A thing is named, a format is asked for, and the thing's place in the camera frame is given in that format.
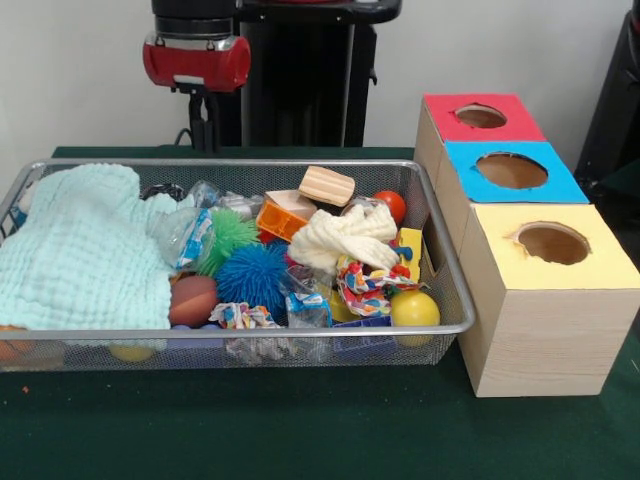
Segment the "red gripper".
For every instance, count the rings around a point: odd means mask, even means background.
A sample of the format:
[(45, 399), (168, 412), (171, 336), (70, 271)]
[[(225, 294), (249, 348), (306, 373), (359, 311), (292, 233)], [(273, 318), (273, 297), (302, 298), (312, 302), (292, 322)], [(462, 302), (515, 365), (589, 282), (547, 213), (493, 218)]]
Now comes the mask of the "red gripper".
[[(251, 50), (244, 37), (221, 40), (178, 40), (150, 34), (142, 47), (144, 69), (156, 85), (178, 89), (202, 87), (214, 93), (233, 93), (247, 82)], [(220, 149), (219, 104), (216, 94), (204, 99), (207, 119), (202, 117), (203, 98), (191, 93), (189, 127), (195, 150), (217, 153)]]

